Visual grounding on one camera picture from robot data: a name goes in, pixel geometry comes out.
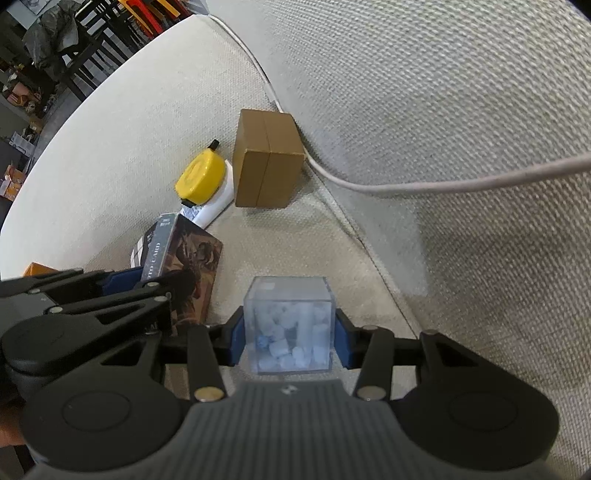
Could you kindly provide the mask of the dark illustrated card box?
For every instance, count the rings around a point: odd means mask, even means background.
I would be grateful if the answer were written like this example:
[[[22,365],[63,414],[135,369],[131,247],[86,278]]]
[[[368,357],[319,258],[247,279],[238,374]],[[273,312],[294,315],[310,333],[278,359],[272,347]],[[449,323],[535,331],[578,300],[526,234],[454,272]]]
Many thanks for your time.
[[[190,273],[172,315],[173,335],[205,322],[221,251],[221,241],[180,213],[160,215],[133,247],[130,265],[143,269],[144,280],[173,271]]]

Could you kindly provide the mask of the clear plastic cube box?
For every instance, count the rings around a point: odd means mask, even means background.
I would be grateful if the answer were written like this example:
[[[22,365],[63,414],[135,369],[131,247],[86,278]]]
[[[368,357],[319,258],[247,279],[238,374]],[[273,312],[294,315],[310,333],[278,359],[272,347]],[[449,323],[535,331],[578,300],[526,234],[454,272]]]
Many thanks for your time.
[[[332,368],[335,296],[324,277],[257,276],[245,299],[245,342],[257,375]]]

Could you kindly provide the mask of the white tube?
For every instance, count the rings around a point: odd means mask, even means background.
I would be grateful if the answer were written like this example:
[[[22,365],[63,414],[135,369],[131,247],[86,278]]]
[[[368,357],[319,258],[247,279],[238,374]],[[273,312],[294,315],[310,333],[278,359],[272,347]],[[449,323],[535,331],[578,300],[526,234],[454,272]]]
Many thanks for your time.
[[[206,229],[235,199],[233,170],[228,160],[224,161],[225,176],[221,186],[206,203],[197,206],[182,206],[179,213],[192,223]]]

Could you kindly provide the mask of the yellow tape measure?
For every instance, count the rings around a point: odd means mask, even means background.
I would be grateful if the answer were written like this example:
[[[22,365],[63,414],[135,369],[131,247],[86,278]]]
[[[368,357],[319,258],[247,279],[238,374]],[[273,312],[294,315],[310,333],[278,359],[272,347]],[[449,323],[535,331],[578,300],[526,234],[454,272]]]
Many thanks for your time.
[[[180,175],[174,185],[181,203],[193,207],[211,200],[221,186],[226,167],[221,155],[217,153],[219,141],[214,139],[197,154]]]

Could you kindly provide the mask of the brown cardboard box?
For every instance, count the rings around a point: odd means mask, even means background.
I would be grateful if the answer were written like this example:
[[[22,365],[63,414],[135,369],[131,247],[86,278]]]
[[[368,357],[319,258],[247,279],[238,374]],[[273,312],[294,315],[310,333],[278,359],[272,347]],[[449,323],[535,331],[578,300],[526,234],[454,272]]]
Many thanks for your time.
[[[304,145],[287,113],[243,109],[232,155],[235,205],[283,209],[304,166]]]

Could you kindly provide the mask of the orange storage box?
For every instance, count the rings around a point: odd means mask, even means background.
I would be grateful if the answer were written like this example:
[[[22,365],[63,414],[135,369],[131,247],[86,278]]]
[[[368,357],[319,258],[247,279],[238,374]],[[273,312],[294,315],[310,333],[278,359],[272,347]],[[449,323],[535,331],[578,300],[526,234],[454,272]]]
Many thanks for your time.
[[[50,275],[57,273],[56,269],[47,267],[45,265],[31,262],[23,272],[23,277],[36,277],[36,276],[43,276],[43,275]]]

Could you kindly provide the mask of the black dining chair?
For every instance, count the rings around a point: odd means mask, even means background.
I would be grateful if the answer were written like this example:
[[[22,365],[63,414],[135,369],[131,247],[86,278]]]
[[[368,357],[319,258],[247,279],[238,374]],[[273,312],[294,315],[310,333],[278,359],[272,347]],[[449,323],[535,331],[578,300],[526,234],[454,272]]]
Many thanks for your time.
[[[70,59],[60,82],[80,101],[87,95],[77,85],[81,80],[90,91],[98,85],[86,64],[92,63],[109,76],[131,55],[148,43],[145,29],[120,1],[85,1],[73,15],[78,43],[67,47],[63,55]]]

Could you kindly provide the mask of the beige sofa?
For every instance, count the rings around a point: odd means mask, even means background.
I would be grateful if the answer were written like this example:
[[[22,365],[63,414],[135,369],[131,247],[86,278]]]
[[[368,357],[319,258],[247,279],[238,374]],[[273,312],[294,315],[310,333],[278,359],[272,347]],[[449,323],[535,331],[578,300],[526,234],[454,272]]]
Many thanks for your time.
[[[173,185],[243,109],[280,104],[329,173],[280,210],[230,208],[209,318],[257,275],[325,276],[356,322],[440,331],[540,389],[549,464],[590,466],[590,176],[469,194],[356,185],[471,180],[590,149],[587,2],[211,1],[68,117],[1,230],[1,274],[126,268]]]

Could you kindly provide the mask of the yellow red stacked stools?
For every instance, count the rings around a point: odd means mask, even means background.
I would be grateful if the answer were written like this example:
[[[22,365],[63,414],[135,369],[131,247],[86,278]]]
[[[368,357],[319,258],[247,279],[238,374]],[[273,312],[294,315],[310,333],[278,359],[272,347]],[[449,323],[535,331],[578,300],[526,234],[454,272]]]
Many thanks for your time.
[[[185,3],[179,0],[118,0],[118,3],[132,15],[149,39],[191,15]]]

